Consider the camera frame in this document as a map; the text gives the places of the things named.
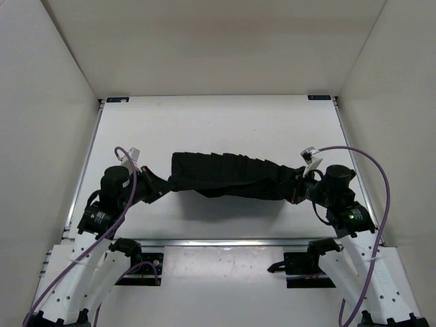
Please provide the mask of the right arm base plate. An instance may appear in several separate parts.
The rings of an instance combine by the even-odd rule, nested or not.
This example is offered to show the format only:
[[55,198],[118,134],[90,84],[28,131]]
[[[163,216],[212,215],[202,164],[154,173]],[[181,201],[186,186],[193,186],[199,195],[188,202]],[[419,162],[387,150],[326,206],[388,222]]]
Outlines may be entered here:
[[283,259],[271,264],[267,271],[272,274],[285,273],[287,289],[336,288],[309,252],[285,252]]

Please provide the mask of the black pleated skirt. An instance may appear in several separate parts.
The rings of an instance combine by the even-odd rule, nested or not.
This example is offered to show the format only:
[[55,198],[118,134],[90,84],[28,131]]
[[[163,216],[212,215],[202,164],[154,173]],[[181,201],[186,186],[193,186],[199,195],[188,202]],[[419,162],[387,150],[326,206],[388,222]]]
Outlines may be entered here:
[[161,190],[196,191],[207,198],[290,200],[304,171],[245,155],[177,152]]

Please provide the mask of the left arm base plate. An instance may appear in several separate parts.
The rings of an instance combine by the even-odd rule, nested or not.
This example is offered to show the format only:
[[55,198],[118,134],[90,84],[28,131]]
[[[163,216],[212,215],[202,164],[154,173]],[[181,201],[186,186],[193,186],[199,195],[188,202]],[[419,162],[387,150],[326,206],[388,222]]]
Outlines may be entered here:
[[116,281],[116,286],[159,287],[162,284],[164,253],[135,250],[129,268]]

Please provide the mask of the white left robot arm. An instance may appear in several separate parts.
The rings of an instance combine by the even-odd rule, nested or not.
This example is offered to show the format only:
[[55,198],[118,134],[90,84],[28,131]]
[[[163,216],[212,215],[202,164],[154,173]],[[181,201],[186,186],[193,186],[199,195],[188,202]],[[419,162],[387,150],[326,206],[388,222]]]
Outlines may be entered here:
[[103,299],[125,275],[149,273],[159,285],[156,261],[144,258],[138,242],[114,236],[132,205],[150,204],[168,191],[167,181],[146,166],[107,168],[87,200],[67,266],[35,301],[24,326],[94,326]]

